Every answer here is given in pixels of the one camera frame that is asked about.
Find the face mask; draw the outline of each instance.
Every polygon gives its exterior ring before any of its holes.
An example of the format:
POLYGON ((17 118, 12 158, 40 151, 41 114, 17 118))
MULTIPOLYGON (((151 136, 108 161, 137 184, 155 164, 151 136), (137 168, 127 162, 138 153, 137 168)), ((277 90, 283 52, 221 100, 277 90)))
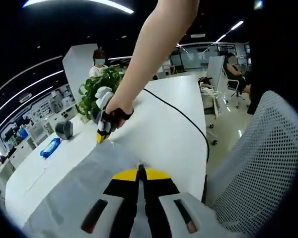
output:
POLYGON ((105 64, 105 59, 96 59, 96 63, 99 65, 105 64))

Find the black cable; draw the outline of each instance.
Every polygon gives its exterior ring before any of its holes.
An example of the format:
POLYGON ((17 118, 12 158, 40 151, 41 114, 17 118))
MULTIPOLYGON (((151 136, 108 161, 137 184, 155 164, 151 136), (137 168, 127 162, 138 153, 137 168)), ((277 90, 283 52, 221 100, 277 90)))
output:
POLYGON ((177 109, 175 106, 167 103, 165 100, 161 99, 160 97, 158 97, 157 95, 155 95, 154 93, 152 93, 151 91, 149 91, 148 89, 144 88, 144 90, 148 93, 150 93, 151 95, 153 95, 155 98, 159 99, 160 101, 162 101, 163 103, 166 103, 168 106, 172 107, 173 109, 175 109, 176 111, 180 112, 193 126, 195 126, 195 128, 203 135, 206 143, 207 143, 207 148, 208 148, 208 153, 207 153, 207 162, 209 160, 209 155, 210 155, 210 145, 208 142, 207 137, 205 136, 205 134, 201 131, 201 129, 199 129, 199 127, 191 120, 188 118, 187 115, 185 115, 183 112, 181 112, 179 109, 177 109))

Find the blue object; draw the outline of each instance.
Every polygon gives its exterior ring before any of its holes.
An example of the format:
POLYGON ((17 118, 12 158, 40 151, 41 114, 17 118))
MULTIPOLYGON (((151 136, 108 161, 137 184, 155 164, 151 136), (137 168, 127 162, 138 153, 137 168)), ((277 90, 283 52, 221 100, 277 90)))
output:
POLYGON ((26 132, 26 130, 24 128, 21 128, 19 130, 19 134, 20 134, 20 136, 21 136, 22 139, 25 139, 25 138, 28 137, 28 133, 26 132))
POLYGON ((54 138, 53 140, 51 140, 50 144, 40 152, 40 155, 43 156, 43 158, 47 159, 49 158, 53 152, 56 150, 56 148, 58 148, 58 146, 61 143, 61 139, 60 138, 54 138))

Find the ceiling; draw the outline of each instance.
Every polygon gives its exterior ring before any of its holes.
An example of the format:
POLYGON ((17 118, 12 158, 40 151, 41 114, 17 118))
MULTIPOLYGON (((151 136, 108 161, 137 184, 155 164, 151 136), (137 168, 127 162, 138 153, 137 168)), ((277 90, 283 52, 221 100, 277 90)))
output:
MULTIPOLYGON (((22 8, 26 0, 0 0, 0 87, 18 73, 42 61, 64 56, 72 45, 97 43, 107 58, 131 56, 139 31, 157 0, 113 0, 134 11, 91 1, 53 0, 22 8)), ((234 24, 246 19, 251 0, 200 0, 198 16, 181 44, 215 41, 234 24), (191 39, 191 34, 206 33, 191 39)), ((226 42, 247 42, 244 27, 230 33, 226 42)), ((17 92, 37 80, 63 69, 58 58, 21 74, 0 90, 0 107, 17 92)), ((36 95, 52 84, 66 83, 64 73, 31 87, 36 95)), ((0 123, 20 105, 18 97, 0 112, 0 123)))

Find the robotic hand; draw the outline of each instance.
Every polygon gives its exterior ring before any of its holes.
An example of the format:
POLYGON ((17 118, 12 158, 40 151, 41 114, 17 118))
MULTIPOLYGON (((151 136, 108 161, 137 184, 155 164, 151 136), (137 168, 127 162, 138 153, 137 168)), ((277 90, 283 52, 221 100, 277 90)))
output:
POLYGON ((108 87, 101 87, 97 90, 95 97, 97 98, 96 104, 101 109, 97 118, 98 131, 97 131, 97 143, 103 142, 107 139, 112 132, 117 128, 120 119, 128 120, 131 115, 126 114, 122 109, 118 108, 113 111, 110 115, 105 112, 106 106, 110 99, 114 96, 112 89, 108 87))
POLYGON ((170 175, 139 165, 116 174, 85 217, 83 234, 100 238, 241 238, 222 227, 214 211, 188 193, 180 193, 170 175), (137 218, 139 183, 142 181, 150 233, 131 236, 137 218))

